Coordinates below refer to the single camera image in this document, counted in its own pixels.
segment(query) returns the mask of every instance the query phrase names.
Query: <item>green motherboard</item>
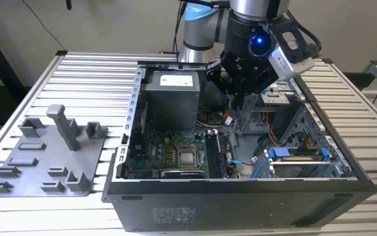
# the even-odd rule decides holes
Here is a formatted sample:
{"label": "green motherboard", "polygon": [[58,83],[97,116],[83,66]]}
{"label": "green motherboard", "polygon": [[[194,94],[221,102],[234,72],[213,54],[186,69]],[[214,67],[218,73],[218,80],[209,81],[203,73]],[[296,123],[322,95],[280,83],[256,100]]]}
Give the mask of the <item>green motherboard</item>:
{"label": "green motherboard", "polygon": [[[221,136],[225,158],[232,158],[230,136]],[[227,177],[236,177],[236,168]],[[163,171],[195,170],[206,172],[210,178],[206,133],[199,132],[150,132],[147,158],[131,161],[131,178],[157,179]]]}

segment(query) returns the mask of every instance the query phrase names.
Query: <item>robotic arm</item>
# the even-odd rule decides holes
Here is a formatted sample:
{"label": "robotic arm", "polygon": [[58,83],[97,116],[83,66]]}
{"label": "robotic arm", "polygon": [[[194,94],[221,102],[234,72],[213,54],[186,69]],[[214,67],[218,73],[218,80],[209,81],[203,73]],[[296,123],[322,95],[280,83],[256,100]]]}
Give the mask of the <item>robotic arm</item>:
{"label": "robotic arm", "polygon": [[[228,1],[185,1],[213,8],[228,7]],[[322,43],[288,11],[290,3],[291,0],[230,2],[225,50],[221,59],[209,63],[207,71],[209,80],[232,96],[232,109],[243,108],[247,95],[260,93],[278,79],[288,80],[315,65],[312,59],[319,56]],[[300,31],[316,44],[307,43]],[[222,77],[222,69],[230,78]]]}

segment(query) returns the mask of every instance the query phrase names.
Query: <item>motherboard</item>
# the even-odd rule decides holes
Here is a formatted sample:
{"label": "motherboard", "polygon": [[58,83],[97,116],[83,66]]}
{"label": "motherboard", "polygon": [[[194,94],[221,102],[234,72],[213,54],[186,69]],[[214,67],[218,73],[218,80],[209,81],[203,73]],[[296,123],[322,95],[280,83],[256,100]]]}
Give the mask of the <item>motherboard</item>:
{"label": "motherboard", "polygon": [[214,178],[217,169],[225,178],[236,177],[236,166],[227,161],[234,157],[230,135],[221,134],[213,143],[207,138],[206,132],[151,131],[147,156],[131,160],[130,178]]}

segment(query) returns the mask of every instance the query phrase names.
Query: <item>sticker label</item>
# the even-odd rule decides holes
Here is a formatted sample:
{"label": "sticker label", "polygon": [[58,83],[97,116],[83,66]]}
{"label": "sticker label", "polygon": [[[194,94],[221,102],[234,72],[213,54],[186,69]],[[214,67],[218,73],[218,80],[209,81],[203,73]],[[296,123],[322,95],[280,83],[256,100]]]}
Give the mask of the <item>sticker label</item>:
{"label": "sticker label", "polygon": [[163,75],[162,86],[194,86],[194,77],[191,75]]}
{"label": "sticker label", "polygon": [[154,222],[157,224],[194,223],[195,207],[155,207],[153,208]]}
{"label": "sticker label", "polygon": [[227,120],[226,120],[226,124],[231,125],[232,121],[234,121],[234,119],[231,117],[228,117]]}

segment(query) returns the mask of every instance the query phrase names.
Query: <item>aluminum extrusion table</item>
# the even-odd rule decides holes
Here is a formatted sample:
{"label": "aluminum extrusion table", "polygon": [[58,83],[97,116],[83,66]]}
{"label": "aluminum extrusion table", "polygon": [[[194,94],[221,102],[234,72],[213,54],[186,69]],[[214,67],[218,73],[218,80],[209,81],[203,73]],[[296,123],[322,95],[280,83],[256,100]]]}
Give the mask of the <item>aluminum extrusion table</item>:
{"label": "aluminum extrusion table", "polygon": [[[0,198],[0,235],[163,235],[126,233],[111,204],[102,202],[106,175],[121,138],[126,109],[139,60],[175,61],[174,55],[69,53],[57,56],[23,103],[0,131],[0,165],[17,145],[26,117],[46,116],[51,104],[67,107],[78,125],[101,121],[109,138],[87,197]],[[332,63],[316,60],[303,79],[362,166],[377,185],[377,109]],[[169,232],[169,235],[377,235],[377,194],[331,224],[302,232],[213,231]]]}

